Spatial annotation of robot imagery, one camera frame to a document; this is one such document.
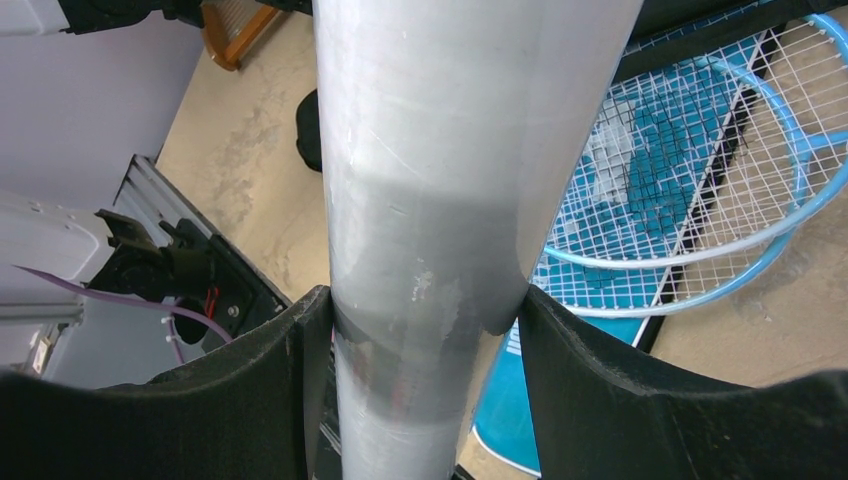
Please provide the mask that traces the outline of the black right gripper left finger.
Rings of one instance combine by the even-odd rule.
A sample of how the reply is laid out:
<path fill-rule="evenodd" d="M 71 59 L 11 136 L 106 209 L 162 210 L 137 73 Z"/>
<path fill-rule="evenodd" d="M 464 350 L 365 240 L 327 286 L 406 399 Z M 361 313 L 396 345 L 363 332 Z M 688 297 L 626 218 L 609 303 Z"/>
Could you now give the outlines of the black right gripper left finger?
<path fill-rule="evenodd" d="M 330 358 L 316 286 L 276 318 L 149 382 L 1 377 L 5 479 L 309 479 Z"/>

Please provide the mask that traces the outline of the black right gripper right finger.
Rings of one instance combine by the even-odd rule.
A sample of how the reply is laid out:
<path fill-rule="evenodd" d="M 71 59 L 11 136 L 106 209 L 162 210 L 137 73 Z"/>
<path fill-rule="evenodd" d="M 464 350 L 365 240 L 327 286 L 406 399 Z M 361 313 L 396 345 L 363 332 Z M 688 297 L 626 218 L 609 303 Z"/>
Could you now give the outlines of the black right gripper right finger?
<path fill-rule="evenodd" d="M 646 354 L 537 287 L 519 331 L 545 479 L 843 479 L 847 374 L 755 388 Z"/>

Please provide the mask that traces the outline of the white shuttlecock tube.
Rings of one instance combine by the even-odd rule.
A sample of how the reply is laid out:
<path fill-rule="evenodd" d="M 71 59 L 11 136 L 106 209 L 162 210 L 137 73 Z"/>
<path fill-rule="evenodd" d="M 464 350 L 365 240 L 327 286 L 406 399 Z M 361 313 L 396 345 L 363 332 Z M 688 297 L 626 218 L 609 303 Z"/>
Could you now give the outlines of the white shuttlecock tube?
<path fill-rule="evenodd" d="M 347 479 L 448 479 L 638 1 L 313 5 Z"/>

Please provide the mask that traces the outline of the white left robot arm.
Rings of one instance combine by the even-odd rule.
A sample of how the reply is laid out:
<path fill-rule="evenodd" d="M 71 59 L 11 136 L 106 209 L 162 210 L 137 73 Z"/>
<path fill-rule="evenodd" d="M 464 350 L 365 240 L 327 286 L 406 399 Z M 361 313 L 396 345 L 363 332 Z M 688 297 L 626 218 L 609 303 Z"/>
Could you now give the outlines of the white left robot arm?
<path fill-rule="evenodd" d="M 5 1 L 1 5 L 1 262 L 75 294 L 172 312 L 232 336 L 291 301 L 206 218 L 155 247 L 108 211 L 120 154 L 145 165 L 199 55 L 196 1 Z"/>

